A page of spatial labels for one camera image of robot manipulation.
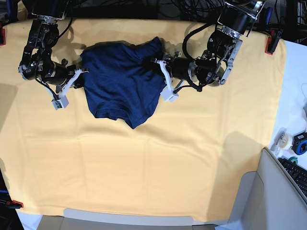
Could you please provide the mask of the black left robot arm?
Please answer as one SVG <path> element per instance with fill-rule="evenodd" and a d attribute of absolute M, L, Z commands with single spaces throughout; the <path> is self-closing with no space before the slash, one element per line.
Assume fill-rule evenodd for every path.
<path fill-rule="evenodd" d="M 197 33 L 211 26 L 207 23 L 189 32 L 182 43 L 182 54 L 176 52 L 173 56 L 163 53 L 146 61 L 154 71 L 161 74 L 166 82 L 166 93 L 172 96 L 184 88 L 192 87 L 201 92 L 207 85 L 225 84 L 232 68 L 235 57 L 242 45 L 241 36 L 247 37 L 261 12 L 263 0 L 227 0 L 217 19 L 216 27 L 210 35 L 207 48 L 200 57 L 192 57 L 188 53 L 188 41 Z"/>

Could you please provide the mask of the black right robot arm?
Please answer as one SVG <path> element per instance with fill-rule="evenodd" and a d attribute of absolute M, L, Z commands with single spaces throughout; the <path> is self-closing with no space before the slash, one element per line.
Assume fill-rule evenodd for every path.
<path fill-rule="evenodd" d="M 51 60 L 52 48 L 68 31 L 72 24 L 71 17 L 66 29 L 60 33 L 57 22 L 63 20 L 67 13 L 72 15 L 72 9 L 80 0 L 24 0 L 27 11 L 36 16 L 32 21 L 26 46 L 23 50 L 19 73 L 25 80 L 36 80 L 47 89 L 56 86 L 51 93 L 60 93 L 75 74 L 76 66 L 67 66 L 68 61 L 61 63 Z"/>

